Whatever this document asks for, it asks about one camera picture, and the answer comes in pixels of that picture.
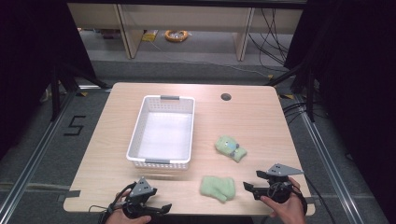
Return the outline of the person's right hand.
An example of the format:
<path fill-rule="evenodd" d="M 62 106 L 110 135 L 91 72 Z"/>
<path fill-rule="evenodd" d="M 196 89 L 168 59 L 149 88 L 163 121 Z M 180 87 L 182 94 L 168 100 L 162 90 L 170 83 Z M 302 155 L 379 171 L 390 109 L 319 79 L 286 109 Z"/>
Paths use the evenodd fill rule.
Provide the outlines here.
<path fill-rule="evenodd" d="M 277 203 L 266 196 L 261 196 L 261 201 L 273 210 L 270 217 L 279 217 L 283 224 L 306 224 L 304 205 L 297 195 L 301 192 L 300 184 L 292 177 L 290 182 L 293 185 L 293 192 L 286 202 Z"/>

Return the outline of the black curtain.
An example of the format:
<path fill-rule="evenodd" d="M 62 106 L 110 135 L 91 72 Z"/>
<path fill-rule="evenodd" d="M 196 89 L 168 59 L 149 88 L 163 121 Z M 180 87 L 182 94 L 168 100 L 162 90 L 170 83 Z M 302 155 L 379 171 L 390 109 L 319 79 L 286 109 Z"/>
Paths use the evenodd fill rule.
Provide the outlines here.
<path fill-rule="evenodd" d="M 386 218 L 396 223 L 396 0 L 307 0 L 286 67 L 308 69 Z"/>
<path fill-rule="evenodd" d="M 58 70 L 95 77 L 65 0 L 0 0 L 0 160 L 10 151 Z"/>

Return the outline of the green glove with printed face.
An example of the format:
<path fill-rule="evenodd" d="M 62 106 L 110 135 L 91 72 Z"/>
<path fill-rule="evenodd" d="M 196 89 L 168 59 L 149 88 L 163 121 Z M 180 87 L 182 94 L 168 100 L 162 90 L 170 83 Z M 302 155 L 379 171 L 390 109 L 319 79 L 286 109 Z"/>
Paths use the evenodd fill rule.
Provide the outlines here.
<path fill-rule="evenodd" d="M 224 156 L 227 156 L 235 162 L 240 162 L 248 152 L 229 135 L 222 135 L 215 143 L 216 150 Z"/>

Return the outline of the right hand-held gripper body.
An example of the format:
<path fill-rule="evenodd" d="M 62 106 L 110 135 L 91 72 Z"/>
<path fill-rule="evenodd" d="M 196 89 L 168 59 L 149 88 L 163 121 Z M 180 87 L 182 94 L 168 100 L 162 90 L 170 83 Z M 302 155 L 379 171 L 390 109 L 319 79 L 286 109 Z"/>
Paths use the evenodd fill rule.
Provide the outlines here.
<path fill-rule="evenodd" d="M 280 163 L 274 164 L 264 172 L 270 176 L 268 180 L 265 179 L 269 184 L 269 187 L 265 192 L 265 196 L 268 196 L 277 203 L 284 203 L 290 197 L 293 187 L 290 182 L 290 176 L 304 174 L 304 171 L 301 169 Z"/>

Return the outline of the yellow packet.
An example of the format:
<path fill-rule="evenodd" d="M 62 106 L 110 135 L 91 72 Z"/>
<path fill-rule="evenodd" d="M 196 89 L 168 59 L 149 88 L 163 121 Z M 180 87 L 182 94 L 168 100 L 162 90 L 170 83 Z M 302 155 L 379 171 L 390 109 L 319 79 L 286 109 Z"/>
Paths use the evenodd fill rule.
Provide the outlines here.
<path fill-rule="evenodd" d="M 153 42 L 158 34 L 157 30 L 147 30 L 143 33 L 141 40 L 147 42 Z"/>

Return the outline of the black metal stand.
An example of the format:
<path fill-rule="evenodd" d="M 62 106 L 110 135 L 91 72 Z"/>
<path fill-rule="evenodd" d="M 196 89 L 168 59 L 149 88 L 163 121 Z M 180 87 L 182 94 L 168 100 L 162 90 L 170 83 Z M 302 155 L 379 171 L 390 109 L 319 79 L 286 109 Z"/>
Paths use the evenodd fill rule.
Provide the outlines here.
<path fill-rule="evenodd" d="M 67 92 L 79 90 L 79 86 L 76 82 L 76 77 L 82 77 L 88 80 L 92 84 L 98 86 L 100 89 L 109 90 L 112 88 L 111 85 L 99 80 L 95 73 L 86 73 L 81 69 L 68 63 L 56 63 L 51 69 L 51 94 L 52 94 L 52 117 L 51 120 L 55 121 L 61 113 L 61 94 L 59 90 L 59 84 L 62 84 Z"/>
<path fill-rule="evenodd" d="M 293 93 L 301 93 L 302 91 L 306 91 L 305 107 L 307 109 L 307 116 L 310 118 L 311 122 L 314 122 L 315 119 L 313 106 L 315 76 L 307 63 L 299 63 L 280 77 L 270 80 L 267 83 L 267 86 L 274 87 L 275 85 L 292 76 L 295 76 L 295 79 L 291 84 L 290 89 Z"/>

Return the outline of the white plastic basket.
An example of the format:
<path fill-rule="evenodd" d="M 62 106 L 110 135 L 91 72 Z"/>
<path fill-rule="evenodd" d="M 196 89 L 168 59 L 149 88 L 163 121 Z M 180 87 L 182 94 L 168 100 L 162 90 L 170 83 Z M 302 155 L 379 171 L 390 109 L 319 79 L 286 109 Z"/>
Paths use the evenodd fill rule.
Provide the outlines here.
<path fill-rule="evenodd" d="M 143 98 L 126 158 L 137 168 L 187 170 L 195 99 L 147 95 Z"/>

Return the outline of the plain green fuzzy glove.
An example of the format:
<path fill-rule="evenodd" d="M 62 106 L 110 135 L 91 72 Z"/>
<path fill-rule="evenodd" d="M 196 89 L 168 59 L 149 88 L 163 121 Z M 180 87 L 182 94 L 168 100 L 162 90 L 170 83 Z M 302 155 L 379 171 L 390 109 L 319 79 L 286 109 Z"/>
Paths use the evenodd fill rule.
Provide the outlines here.
<path fill-rule="evenodd" d="M 235 196 L 234 181 L 231 177 L 204 176 L 200 185 L 200 193 L 225 203 Z"/>

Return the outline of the aluminium floor rail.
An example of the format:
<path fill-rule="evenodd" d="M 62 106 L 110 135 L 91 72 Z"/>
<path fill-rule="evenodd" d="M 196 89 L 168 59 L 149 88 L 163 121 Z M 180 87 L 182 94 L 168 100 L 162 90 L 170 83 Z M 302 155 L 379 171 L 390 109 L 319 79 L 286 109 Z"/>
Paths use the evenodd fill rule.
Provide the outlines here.
<path fill-rule="evenodd" d="M 0 161 L 0 222 L 26 200 L 37 206 L 46 194 L 60 201 L 69 192 L 109 94 L 92 86 L 67 93 L 55 119 L 49 105 L 39 108 L 25 136 Z"/>
<path fill-rule="evenodd" d="M 355 200 L 353 199 L 347 185 L 341 177 L 325 143 L 318 131 L 318 128 L 315 122 L 312 120 L 312 116 L 308 114 L 308 112 L 304 112 L 304 109 L 301 108 L 303 112 L 303 121 L 305 127 L 307 128 L 311 139 L 316 147 L 318 155 L 323 163 L 323 166 L 332 182 L 332 186 L 334 191 L 340 200 L 341 205 L 343 206 L 346 216 L 350 222 L 350 224 L 364 224 L 361 213 L 358 209 Z"/>

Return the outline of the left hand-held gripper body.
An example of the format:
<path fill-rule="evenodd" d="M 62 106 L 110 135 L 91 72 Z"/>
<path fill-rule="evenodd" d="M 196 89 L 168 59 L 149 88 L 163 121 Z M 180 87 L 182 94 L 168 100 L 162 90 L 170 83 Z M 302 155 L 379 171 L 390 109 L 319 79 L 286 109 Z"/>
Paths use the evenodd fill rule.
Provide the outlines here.
<path fill-rule="evenodd" d="M 128 218 L 138 218 L 142 216 L 149 216 L 146 202 L 150 198 L 146 192 L 147 189 L 152 188 L 145 177 L 141 177 L 137 182 L 134 182 L 131 191 L 124 201 L 122 211 Z"/>

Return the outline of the person's left hand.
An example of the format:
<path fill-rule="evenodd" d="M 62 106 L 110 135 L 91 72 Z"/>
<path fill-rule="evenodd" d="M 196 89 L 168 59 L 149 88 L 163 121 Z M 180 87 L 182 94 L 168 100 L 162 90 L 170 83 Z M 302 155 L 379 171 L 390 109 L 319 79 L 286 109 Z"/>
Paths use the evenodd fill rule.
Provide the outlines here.
<path fill-rule="evenodd" d="M 116 195 L 115 203 L 120 203 L 123 198 L 129 195 L 129 193 L 129 189 L 125 190 L 123 193 L 119 192 Z M 121 209 L 117 209 L 107 218 L 105 224 L 149 224 L 150 221 L 151 216 L 142 216 L 135 219 L 130 219 L 124 215 Z"/>

